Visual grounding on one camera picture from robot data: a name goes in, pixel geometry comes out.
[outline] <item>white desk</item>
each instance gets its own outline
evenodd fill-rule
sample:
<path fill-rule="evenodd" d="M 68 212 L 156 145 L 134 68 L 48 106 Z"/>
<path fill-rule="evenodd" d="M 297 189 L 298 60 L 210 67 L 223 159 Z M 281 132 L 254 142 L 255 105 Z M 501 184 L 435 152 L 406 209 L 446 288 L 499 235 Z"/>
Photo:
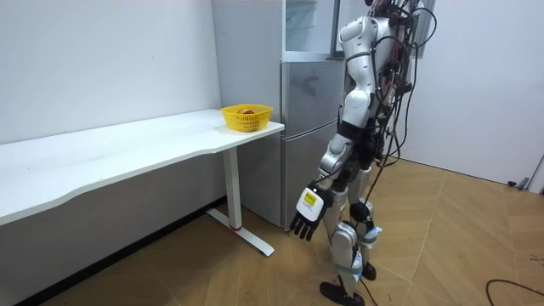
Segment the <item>white desk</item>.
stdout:
<path fill-rule="evenodd" d="M 0 225 L 56 207 L 84 192 L 194 156 L 224 152 L 229 217 L 208 213 L 265 255 L 274 249 L 241 227 L 236 146 L 284 126 L 243 133 L 219 110 L 201 110 L 0 145 Z"/>

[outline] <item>refrigerator door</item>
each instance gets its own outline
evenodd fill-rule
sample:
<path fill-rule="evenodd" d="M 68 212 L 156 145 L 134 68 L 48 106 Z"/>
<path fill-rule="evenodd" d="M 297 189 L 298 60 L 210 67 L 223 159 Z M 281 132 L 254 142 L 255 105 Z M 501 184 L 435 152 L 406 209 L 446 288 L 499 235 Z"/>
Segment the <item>refrigerator door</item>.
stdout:
<path fill-rule="evenodd" d="M 304 188 L 315 179 L 321 157 L 337 132 L 335 122 L 312 133 L 284 139 L 282 226 L 287 229 L 297 211 L 297 201 Z"/>
<path fill-rule="evenodd" d="M 338 60 L 281 64 L 281 119 L 290 138 L 337 119 L 343 105 L 344 63 Z"/>

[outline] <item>robot finger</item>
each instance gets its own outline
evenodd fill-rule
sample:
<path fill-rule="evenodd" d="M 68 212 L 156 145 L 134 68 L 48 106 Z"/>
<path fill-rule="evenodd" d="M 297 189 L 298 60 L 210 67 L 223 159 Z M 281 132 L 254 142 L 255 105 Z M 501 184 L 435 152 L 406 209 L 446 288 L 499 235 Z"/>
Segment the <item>robot finger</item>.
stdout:
<path fill-rule="evenodd" d="M 300 232 L 300 229 L 303 227 L 303 225 L 304 225 L 303 220 L 299 219 L 297 225 L 295 226 L 295 235 L 298 235 L 298 233 Z"/>
<path fill-rule="evenodd" d="M 295 215 L 295 218 L 292 219 L 290 229 L 294 230 L 298 222 L 300 222 L 300 218 L 298 217 L 298 212 L 297 212 L 297 214 Z"/>
<path fill-rule="evenodd" d="M 308 233 L 309 226 L 304 225 L 303 230 L 300 232 L 300 239 L 306 238 L 306 233 Z"/>
<path fill-rule="evenodd" d="M 314 235 L 314 229 L 309 228 L 308 229 L 308 234 L 306 235 L 306 241 L 311 241 L 312 240 L 312 235 Z"/>

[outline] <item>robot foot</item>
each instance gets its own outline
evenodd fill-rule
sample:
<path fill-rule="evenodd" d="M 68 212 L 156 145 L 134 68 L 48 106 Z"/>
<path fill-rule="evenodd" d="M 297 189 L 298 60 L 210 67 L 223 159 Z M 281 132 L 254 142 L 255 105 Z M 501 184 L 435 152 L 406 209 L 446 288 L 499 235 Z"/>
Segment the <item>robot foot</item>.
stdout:
<path fill-rule="evenodd" d="M 362 296 L 354 293 L 354 298 L 347 297 L 343 287 L 339 285 L 324 281 L 320 285 L 320 292 L 334 303 L 343 306 L 365 306 L 365 300 Z"/>
<path fill-rule="evenodd" d="M 371 263 L 367 263 L 363 268 L 363 273 L 361 274 L 364 278 L 369 281 L 376 280 L 376 268 Z"/>

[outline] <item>robot leg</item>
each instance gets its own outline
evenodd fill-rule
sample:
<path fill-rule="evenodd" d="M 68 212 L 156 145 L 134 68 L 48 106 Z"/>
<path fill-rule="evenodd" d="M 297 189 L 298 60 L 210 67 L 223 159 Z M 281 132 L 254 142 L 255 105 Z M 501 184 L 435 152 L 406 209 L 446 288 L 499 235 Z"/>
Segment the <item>robot leg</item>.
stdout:
<path fill-rule="evenodd" d="M 364 193 L 370 179 L 371 168 L 360 169 L 356 180 L 350 185 L 349 192 L 349 216 L 357 231 L 357 246 L 362 251 L 363 272 L 362 275 L 369 281 L 377 277 L 376 269 L 370 263 L 372 245 L 376 243 L 377 234 L 381 229 L 374 225 L 374 206 L 365 200 Z"/>
<path fill-rule="evenodd" d="M 322 282 L 321 294 L 335 303 L 345 306 L 364 306 L 362 296 L 354 291 L 363 271 L 362 256 L 357 244 L 357 232 L 352 224 L 341 220 L 342 211 L 348 199 L 348 189 L 332 190 L 332 207 L 323 218 L 329 245 L 331 247 L 332 264 L 338 273 L 340 285 Z"/>

